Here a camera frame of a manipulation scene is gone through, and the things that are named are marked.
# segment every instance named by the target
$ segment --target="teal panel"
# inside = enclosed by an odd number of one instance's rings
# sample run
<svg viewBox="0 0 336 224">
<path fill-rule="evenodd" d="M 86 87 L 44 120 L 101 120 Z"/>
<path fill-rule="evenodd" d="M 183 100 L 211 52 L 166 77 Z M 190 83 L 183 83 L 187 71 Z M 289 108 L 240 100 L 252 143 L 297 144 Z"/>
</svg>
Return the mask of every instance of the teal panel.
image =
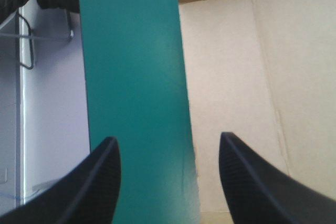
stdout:
<svg viewBox="0 0 336 224">
<path fill-rule="evenodd" d="M 91 147 L 116 136 L 116 224 L 199 223 L 177 0 L 80 0 Z"/>
</svg>

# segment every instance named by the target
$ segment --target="teal board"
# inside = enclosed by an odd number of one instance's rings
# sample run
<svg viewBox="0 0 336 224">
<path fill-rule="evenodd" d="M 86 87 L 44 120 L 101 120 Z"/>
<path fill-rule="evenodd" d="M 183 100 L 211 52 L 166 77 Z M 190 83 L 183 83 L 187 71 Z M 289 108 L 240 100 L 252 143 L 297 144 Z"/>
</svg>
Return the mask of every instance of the teal board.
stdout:
<svg viewBox="0 0 336 224">
<path fill-rule="evenodd" d="M 177 0 L 80 0 L 91 148 L 117 137 L 115 224 L 196 224 Z"/>
</svg>

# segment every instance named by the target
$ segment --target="white surface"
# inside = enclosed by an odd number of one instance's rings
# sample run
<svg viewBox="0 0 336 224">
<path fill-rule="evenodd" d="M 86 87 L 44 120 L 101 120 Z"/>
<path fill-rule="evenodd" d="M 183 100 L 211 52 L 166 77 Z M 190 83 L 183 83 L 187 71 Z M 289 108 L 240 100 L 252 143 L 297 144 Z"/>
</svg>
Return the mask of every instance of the white surface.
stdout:
<svg viewBox="0 0 336 224">
<path fill-rule="evenodd" d="M 208 0 L 180 6 L 207 219 L 228 211 L 218 174 L 221 131 L 234 131 L 282 171 L 336 198 L 334 3 Z"/>
<path fill-rule="evenodd" d="M 223 131 L 286 172 L 251 0 L 180 6 L 202 212 L 228 211 L 218 173 Z"/>
<path fill-rule="evenodd" d="M 65 35 L 63 11 L 39 10 L 31 0 L 23 13 L 36 35 Z M 25 196 L 33 186 L 63 177 L 89 154 L 79 15 L 72 21 L 70 43 L 37 41 L 34 69 L 22 70 Z"/>
<path fill-rule="evenodd" d="M 336 199 L 336 0 L 254 0 L 294 178 Z"/>
</svg>

